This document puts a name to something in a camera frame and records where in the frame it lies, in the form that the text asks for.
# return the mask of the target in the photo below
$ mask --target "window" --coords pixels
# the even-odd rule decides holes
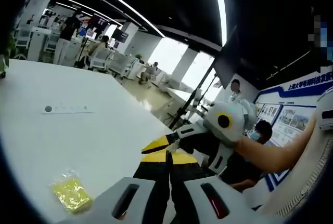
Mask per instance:
[[[158,62],[158,68],[167,74],[175,70],[188,45],[171,38],[163,38],[150,56],[148,63]]]
[[[111,39],[111,36],[113,35],[113,32],[116,30],[117,25],[110,25],[108,30],[106,30],[105,35],[109,36],[109,38]]]
[[[187,70],[185,76],[183,77],[182,82],[186,84],[187,86],[191,87],[193,90],[197,88],[200,81],[202,80],[203,76],[207,72],[208,68],[211,66],[214,58],[204,52],[200,52],[195,57],[193,63]],[[212,82],[214,78],[215,70],[212,69],[212,71],[208,74],[206,80],[201,86],[201,91],[204,93],[210,83]],[[207,91],[205,98],[209,101],[214,101],[215,97],[220,91],[220,88],[214,88],[213,85],[219,81],[218,78],[214,80],[214,83],[211,85],[209,90]]]

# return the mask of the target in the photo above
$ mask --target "yellow packet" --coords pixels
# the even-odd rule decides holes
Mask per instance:
[[[92,199],[88,196],[81,182],[71,175],[52,185],[52,189],[65,209],[76,214],[90,208]]]

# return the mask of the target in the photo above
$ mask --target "face mask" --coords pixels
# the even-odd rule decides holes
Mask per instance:
[[[257,141],[260,138],[260,134],[256,131],[252,132],[250,138],[253,139],[254,141]]]

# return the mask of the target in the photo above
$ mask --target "office desk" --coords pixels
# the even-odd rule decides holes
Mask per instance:
[[[74,169],[95,198],[132,176],[141,149],[170,133],[112,76],[54,64],[11,60],[0,81],[2,148],[18,186],[49,222],[67,218],[49,187]],[[47,105],[93,113],[41,114]]]
[[[182,103],[185,103],[191,96],[191,93],[187,93],[182,90],[176,90],[176,89],[171,89],[171,88],[167,89],[167,93],[169,93],[171,97],[175,98],[177,101],[182,102]]]

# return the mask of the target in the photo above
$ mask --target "black shirt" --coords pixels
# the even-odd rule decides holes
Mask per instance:
[[[234,152],[227,162],[227,167],[220,175],[227,184],[234,184],[247,179],[258,182],[263,171]]]
[[[80,27],[81,22],[77,17],[72,16],[65,21],[65,24],[66,26],[61,32],[60,38],[70,41],[72,39],[72,35],[75,29],[78,29]]]

